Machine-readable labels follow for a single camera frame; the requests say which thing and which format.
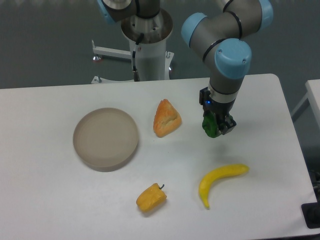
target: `gray floor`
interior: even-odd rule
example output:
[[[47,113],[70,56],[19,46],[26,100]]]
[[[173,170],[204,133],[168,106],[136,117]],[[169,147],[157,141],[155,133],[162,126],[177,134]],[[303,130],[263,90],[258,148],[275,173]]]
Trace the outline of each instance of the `gray floor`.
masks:
[[[249,74],[277,75],[292,111],[306,93],[306,81],[320,79],[320,1],[270,2],[272,25],[244,39],[253,54]],[[174,22],[167,41],[167,49],[175,53],[172,78],[209,77],[209,70],[183,42],[180,30],[195,12],[219,14],[215,1],[162,0],[161,6]],[[127,61],[94,63],[92,39],[96,46],[129,50],[120,24],[107,25],[95,0],[0,0],[0,89],[90,84],[96,75],[132,79]],[[310,108],[295,129],[307,166],[320,171],[320,130]]]

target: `black cord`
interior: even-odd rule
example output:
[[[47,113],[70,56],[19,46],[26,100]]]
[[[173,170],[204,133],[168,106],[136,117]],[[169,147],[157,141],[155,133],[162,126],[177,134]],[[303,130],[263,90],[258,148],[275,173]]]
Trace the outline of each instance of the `black cord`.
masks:
[[[144,36],[145,35],[143,33],[140,33],[140,36],[138,37],[138,39],[135,42],[135,45],[139,45],[139,43],[141,43],[141,41],[144,39]],[[132,59],[135,59],[135,58],[136,58],[136,51],[133,50],[132,51]],[[134,61],[132,68],[133,68],[133,71],[137,71],[136,61]]]

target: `bread slice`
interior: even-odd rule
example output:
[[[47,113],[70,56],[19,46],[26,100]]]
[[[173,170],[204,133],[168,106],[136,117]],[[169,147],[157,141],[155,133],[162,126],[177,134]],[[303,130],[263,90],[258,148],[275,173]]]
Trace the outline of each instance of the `bread slice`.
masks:
[[[159,103],[156,110],[153,130],[159,138],[162,138],[176,130],[181,125],[181,122],[181,116],[178,111],[167,99],[164,99]]]

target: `banana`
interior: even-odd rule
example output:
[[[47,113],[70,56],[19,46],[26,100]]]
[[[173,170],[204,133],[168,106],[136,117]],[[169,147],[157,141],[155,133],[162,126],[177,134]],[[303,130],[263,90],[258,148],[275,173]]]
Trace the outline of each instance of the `banana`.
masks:
[[[204,206],[209,209],[208,195],[212,183],[216,180],[234,177],[245,174],[249,171],[249,167],[244,164],[230,164],[218,167],[208,172],[201,180],[199,185],[199,195]]]

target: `beige plate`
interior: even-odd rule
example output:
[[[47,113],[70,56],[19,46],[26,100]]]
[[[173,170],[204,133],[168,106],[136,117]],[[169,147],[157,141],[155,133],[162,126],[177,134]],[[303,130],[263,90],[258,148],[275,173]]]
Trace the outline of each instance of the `beige plate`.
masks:
[[[135,121],[116,108],[88,113],[76,126],[73,146],[80,158],[97,171],[113,171],[125,165],[139,140]]]

